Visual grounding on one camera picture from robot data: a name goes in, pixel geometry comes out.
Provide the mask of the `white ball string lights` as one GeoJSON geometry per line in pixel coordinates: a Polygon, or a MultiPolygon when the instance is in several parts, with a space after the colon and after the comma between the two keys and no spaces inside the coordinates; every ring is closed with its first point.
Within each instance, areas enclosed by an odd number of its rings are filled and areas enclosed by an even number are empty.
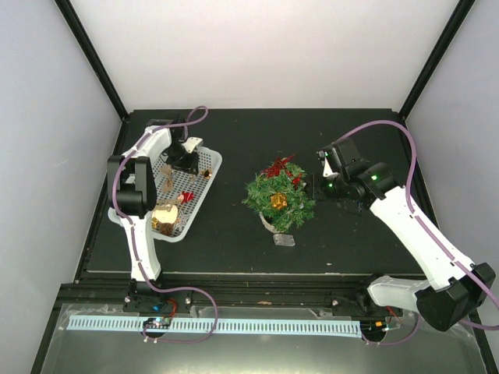
{"type": "Polygon", "coordinates": [[[303,178],[303,187],[298,190],[294,190],[289,184],[286,185],[285,195],[287,196],[288,205],[293,207],[298,207],[302,209],[307,201],[306,194],[307,184],[303,178]]]}

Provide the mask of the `red berry sprig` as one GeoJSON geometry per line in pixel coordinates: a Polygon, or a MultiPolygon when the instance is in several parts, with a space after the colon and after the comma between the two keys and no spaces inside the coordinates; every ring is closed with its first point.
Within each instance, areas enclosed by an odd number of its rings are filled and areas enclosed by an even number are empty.
{"type": "Polygon", "coordinates": [[[303,178],[305,176],[305,172],[302,170],[298,171],[285,171],[286,182],[294,189],[298,190],[303,187],[303,178]]]}

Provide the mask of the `small green christmas tree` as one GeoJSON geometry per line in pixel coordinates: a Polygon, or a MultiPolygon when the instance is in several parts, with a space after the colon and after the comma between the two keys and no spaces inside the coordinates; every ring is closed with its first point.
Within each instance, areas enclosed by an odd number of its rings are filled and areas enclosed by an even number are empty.
{"type": "Polygon", "coordinates": [[[306,172],[292,159],[279,157],[257,174],[246,185],[246,198],[242,201],[277,234],[299,228],[314,218],[315,202],[306,194],[306,172]]]}

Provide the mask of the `gold gift box ornament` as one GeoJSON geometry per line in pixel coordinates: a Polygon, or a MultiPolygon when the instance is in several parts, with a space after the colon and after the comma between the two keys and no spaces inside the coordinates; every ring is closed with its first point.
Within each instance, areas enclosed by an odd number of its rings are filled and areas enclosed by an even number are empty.
{"type": "Polygon", "coordinates": [[[283,192],[276,192],[270,197],[271,207],[275,210],[282,210],[287,207],[287,196],[283,192]]]}

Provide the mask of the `red star ornament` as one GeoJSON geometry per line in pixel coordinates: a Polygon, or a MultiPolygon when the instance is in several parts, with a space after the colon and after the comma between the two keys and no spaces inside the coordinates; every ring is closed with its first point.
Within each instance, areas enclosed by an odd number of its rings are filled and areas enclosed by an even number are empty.
{"type": "Polygon", "coordinates": [[[281,171],[285,171],[287,176],[292,176],[292,173],[288,169],[288,164],[291,162],[294,156],[295,155],[284,158],[277,157],[274,163],[270,167],[262,170],[260,174],[264,175],[266,178],[273,178],[278,177],[281,174],[281,171]]]}

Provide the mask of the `white tree pot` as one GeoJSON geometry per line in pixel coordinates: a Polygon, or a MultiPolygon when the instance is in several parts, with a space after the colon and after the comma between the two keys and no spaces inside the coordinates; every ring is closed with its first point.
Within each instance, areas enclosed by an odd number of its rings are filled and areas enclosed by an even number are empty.
{"type": "Polygon", "coordinates": [[[279,234],[279,231],[276,229],[276,227],[262,213],[259,213],[259,218],[266,230],[268,230],[273,235],[279,234]]]}

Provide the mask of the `clear battery box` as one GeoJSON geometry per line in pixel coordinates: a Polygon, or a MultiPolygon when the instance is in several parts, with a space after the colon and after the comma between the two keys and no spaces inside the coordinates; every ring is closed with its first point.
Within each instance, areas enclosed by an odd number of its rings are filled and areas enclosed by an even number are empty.
{"type": "Polygon", "coordinates": [[[292,235],[276,233],[273,234],[274,244],[277,246],[293,247],[296,245],[292,235]]]}

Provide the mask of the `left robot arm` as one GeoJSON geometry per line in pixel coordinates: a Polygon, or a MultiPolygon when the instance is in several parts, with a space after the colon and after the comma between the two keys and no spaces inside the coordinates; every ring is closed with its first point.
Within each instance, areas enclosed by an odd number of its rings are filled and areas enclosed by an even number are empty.
{"type": "Polygon", "coordinates": [[[153,211],[157,206],[154,162],[165,155],[167,171],[191,175],[199,171],[196,149],[202,141],[189,138],[188,128],[202,122],[206,116],[193,119],[194,113],[191,111],[186,119],[149,121],[143,135],[131,148],[108,158],[108,198],[126,231],[132,261],[131,278],[137,282],[152,283],[161,274],[152,228],[153,211]]]}

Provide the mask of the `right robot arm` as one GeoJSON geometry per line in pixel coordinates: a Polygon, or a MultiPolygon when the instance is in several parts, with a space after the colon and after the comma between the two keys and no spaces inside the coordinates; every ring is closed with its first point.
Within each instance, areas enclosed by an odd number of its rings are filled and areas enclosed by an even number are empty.
{"type": "Polygon", "coordinates": [[[360,312],[371,314],[381,306],[406,309],[445,332],[483,304],[496,278],[492,267],[474,263],[452,245],[387,164],[367,161],[350,138],[323,147],[317,157],[323,172],[307,178],[310,197],[349,199],[370,211],[393,232],[426,277],[372,279],[354,295],[360,312]]]}

